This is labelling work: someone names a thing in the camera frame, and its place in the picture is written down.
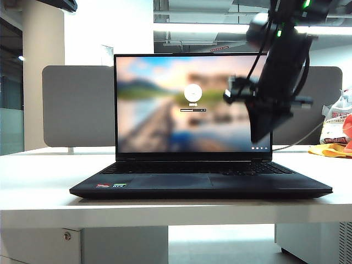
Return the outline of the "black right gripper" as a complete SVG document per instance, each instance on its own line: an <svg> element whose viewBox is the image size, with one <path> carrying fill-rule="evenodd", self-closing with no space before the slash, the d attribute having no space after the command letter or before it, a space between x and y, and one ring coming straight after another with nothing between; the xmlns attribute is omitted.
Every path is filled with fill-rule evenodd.
<svg viewBox="0 0 352 264"><path fill-rule="evenodd" d="M313 100L306 96L275 99L261 96L259 86L250 79L230 76L223 93L227 104L242 102L250 118L251 142L257 143L293 117L293 108L311 108Z"/></svg>

